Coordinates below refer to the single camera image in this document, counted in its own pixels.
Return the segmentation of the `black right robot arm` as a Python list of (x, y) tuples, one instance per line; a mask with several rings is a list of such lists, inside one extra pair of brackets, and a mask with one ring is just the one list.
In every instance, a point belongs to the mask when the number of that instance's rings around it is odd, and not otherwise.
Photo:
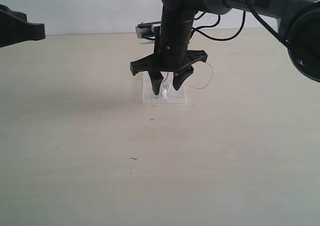
[(138, 38), (154, 42), (153, 53), (130, 63), (132, 75), (147, 72), (151, 88), (158, 95), (163, 73), (173, 74), (173, 88), (179, 90), (190, 77), (196, 62), (206, 62), (203, 50), (190, 50), (197, 16), (215, 15), (221, 19), (231, 11), (248, 13), (288, 51), (295, 68), (305, 77), (320, 79), (320, 0), (161, 0), (159, 21), (136, 26)]

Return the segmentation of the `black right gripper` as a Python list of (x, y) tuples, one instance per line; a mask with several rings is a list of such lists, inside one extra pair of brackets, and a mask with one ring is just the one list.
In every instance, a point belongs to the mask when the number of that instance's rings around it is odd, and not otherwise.
[(192, 64), (199, 61), (205, 63), (208, 58), (208, 54), (204, 50), (184, 50), (178, 54), (167, 49), (161, 49), (160, 32), (161, 27), (155, 27), (153, 53), (130, 63), (132, 75), (148, 71), (154, 95), (159, 95), (161, 83), (164, 79), (160, 71), (174, 72), (172, 85), (178, 91), (184, 81), (193, 74)]

